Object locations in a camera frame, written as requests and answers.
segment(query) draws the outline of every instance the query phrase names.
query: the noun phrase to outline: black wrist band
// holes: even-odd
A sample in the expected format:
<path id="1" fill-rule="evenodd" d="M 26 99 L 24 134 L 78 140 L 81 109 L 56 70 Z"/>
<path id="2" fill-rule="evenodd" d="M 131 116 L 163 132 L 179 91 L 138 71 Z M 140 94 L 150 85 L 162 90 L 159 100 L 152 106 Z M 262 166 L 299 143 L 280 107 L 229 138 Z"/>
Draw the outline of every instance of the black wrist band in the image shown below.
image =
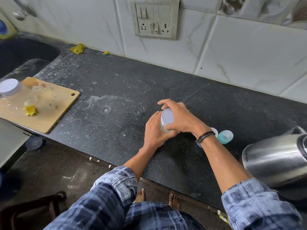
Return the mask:
<path id="1" fill-rule="evenodd" d="M 213 131 L 208 131 L 208 132 L 202 134 L 202 135 L 198 138 L 198 140 L 196 140 L 196 143 L 201 143 L 206 137 L 208 137 L 209 135 L 212 135 L 212 134 L 215 135 L 215 133 L 214 133 Z"/>

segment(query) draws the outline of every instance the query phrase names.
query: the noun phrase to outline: black granite countertop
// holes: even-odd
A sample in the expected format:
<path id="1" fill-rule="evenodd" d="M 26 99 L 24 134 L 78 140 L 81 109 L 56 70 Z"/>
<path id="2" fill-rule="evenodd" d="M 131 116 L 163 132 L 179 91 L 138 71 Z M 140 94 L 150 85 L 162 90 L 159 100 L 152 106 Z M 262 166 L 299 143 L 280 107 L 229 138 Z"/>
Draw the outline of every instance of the black granite countertop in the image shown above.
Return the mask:
<path id="1" fill-rule="evenodd" d="M 165 98 L 184 102 L 218 131 L 231 130 L 234 139 L 226 148 L 236 158 L 247 145 L 295 125 L 307 129 L 303 103 L 97 50 L 75 55 L 68 44 L 57 46 L 62 53 L 56 63 L 35 77 L 78 90 L 81 96 L 44 136 L 114 165 L 142 147 L 145 123 Z M 223 209 L 209 161 L 189 133 L 159 148 L 143 177 Z"/>

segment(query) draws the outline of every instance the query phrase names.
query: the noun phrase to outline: black sink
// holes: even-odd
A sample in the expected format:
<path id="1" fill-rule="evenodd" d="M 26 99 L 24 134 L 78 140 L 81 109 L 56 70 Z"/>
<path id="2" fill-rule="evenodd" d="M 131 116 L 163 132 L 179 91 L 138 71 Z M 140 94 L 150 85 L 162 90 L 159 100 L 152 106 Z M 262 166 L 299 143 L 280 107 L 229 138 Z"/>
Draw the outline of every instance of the black sink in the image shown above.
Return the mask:
<path id="1" fill-rule="evenodd" d="M 15 37 L 0 41 L 0 81 L 33 77 L 58 55 L 60 50 L 47 43 Z"/>

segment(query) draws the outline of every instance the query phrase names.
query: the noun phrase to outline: floor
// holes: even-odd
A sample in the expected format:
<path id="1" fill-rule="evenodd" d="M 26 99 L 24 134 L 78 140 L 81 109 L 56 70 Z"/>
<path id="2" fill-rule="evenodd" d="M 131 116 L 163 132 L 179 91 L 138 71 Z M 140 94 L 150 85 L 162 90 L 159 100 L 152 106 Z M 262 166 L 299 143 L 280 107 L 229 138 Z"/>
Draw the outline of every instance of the floor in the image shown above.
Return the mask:
<path id="1" fill-rule="evenodd" d="M 2 184 L 2 188 L 6 189 L 0 190 L 0 208 L 63 190 L 67 193 L 67 209 L 108 171 L 107 166 L 89 161 L 71 148 L 48 141 L 40 150 L 28 150 L 9 170 Z M 168 202 L 169 191 L 160 185 L 140 181 L 139 188 L 145 188 L 147 201 Z M 207 230 L 230 230 L 217 214 L 194 204 L 189 198 L 180 198 L 180 211 L 192 215 Z M 46 210 L 38 210 L 25 213 L 18 221 L 20 225 L 28 226 L 27 229 L 42 229 L 51 219 Z"/>

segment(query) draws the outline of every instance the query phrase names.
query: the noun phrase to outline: stainless steel kettle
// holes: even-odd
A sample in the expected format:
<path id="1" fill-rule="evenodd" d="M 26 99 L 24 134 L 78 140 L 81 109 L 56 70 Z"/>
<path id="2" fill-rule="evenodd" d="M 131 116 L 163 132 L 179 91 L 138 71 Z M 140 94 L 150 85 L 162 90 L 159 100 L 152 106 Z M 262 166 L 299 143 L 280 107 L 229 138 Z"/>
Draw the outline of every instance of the stainless steel kettle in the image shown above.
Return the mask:
<path id="1" fill-rule="evenodd" d="M 242 161 L 245 169 L 272 188 L 307 178 L 307 133 L 295 126 L 283 135 L 250 144 Z"/>

